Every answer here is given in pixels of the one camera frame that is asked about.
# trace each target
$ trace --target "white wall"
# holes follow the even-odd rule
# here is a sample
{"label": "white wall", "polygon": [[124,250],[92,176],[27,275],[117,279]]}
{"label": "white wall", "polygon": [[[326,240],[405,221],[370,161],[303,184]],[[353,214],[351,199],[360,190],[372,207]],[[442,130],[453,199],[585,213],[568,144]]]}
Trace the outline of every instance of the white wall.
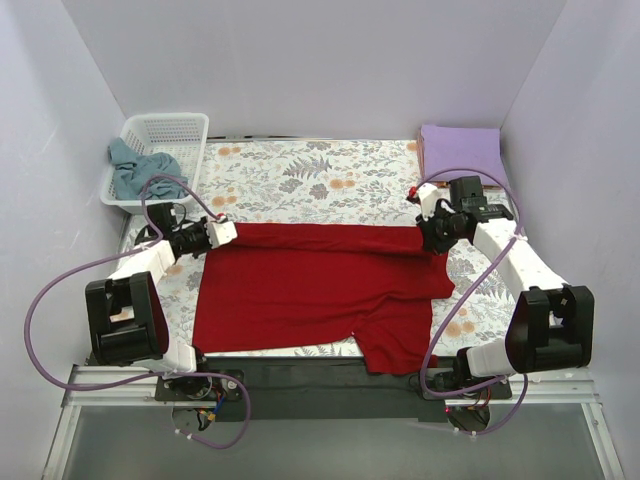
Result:
{"label": "white wall", "polygon": [[[124,117],[59,0],[0,0],[0,478],[42,475],[63,392],[29,363],[27,307],[55,275],[117,248],[122,215],[96,192]],[[58,378],[89,353],[83,292],[96,269],[52,292],[34,322]]]}
{"label": "white wall", "polygon": [[569,0],[503,127],[527,233],[596,298],[592,370],[640,478],[640,3]]}
{"label": "white wall", "polygon": [[502,124],[565,0],[64,0],[124,113],[211,135]]}

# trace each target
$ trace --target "purple book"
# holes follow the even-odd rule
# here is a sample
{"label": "purple book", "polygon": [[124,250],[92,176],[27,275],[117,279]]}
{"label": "purple book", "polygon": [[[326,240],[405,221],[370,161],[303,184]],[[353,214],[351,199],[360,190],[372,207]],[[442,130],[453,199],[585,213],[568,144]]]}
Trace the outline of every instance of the purple book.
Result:
{"label": "purple book", "polygon": [[[490,173],[508,185],[500,158],[500,130],[497,128],[448,128],[423,125],[420,129],[421,171],[423,175],[454,167],[473,167]],[[450,172],[434,181],[446,182],[472,172]],[[497,185],[484,175],[483,185]]]}

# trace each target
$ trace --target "white laundry basket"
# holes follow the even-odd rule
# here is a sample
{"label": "white laundry basket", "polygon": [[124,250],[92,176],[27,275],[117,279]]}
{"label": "white laundry basket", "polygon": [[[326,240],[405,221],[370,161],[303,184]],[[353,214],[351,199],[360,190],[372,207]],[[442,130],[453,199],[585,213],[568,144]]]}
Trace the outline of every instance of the white laundry basket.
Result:
{"label": "white laundry basket", "polygon": [[[165,152],[176,159],[187,184],[197,192],[200,166],[207,141],[209,117],[202,113],[158,113],[136,115],[129,118],[120,138],[130,148],[142,155]],[[140,200],[118,200],[113,189],[113,172],[110,165],[100,192],[100,199],[106,205],[116,205],[127,212],[142,213]],[[171,202],[189,207],[194,202],[191,195],[176,200],[149,200],[147,205]]]}

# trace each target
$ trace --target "red garment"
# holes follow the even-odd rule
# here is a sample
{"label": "red garment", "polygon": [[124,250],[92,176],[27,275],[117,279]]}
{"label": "red garment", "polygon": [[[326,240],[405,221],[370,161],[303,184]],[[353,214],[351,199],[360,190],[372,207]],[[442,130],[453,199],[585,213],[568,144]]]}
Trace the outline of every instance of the red garment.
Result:
{"label": "red garment", "polygon": [[371,372],[420,368],[431,299],[451,296],[446,255],[415,227],[236,224],[207,254],[193,344],[204,352],[329,343],[353,335]]}

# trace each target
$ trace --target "teal cloth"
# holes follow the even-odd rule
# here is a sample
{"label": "teal cloth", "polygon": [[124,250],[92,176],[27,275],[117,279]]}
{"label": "teal cloth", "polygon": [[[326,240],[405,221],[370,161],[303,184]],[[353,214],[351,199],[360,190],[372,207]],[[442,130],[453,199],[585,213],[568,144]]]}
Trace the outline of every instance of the teal cloth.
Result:
{"label": "teal cloth", "polygon": [[[168,153],[139,155],[121,138],[116,138],[109,145],[109,157],[116,168],[113,172],[113,189],[118,200],[140,199],[144,184],[156,173],[166,173],[187,183],[187,178],[181,175],[180,165]],[[162,178],[149,185],[146,199],[175,200],[184,196],[185,192],[180,185]]]}

